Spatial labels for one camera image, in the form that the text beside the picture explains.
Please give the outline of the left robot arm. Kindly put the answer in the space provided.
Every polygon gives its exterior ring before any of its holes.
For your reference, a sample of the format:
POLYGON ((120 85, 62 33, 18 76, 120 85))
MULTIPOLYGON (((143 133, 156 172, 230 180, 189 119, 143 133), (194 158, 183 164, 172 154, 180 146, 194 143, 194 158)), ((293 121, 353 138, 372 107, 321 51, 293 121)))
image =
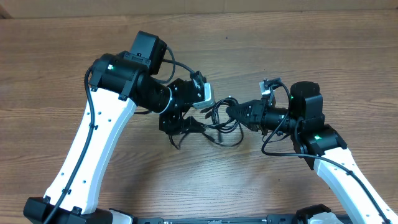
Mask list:
POLYGON ((188 81, 155 78, 169 52, 159 37, 138 32, 130 50, 104 54, 85 73, 85 113, 68 155, 43 197, 28 198, 23 214, 32 223, 133 223, 132 215, 98 208, 101 183, 117 141, 137 107, 159 115, 169 136, 204 128, 183 118, 190 108, 213 106, 211 85, 191 71, 188 81))

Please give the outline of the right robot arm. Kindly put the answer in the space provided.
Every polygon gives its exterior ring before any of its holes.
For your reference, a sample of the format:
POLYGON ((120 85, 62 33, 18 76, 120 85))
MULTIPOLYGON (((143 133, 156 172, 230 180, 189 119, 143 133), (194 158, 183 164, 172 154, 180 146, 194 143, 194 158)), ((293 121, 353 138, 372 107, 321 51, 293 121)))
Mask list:
POLYGON ((261 152, 304 159, 336 195, 352 223, 397 223, 397 214, 357 166, 346 141, 325 123, 317 83, 290 88, 281 79, 260 82, 262 97, 227 108, 227 114, 266 137, 261 152))

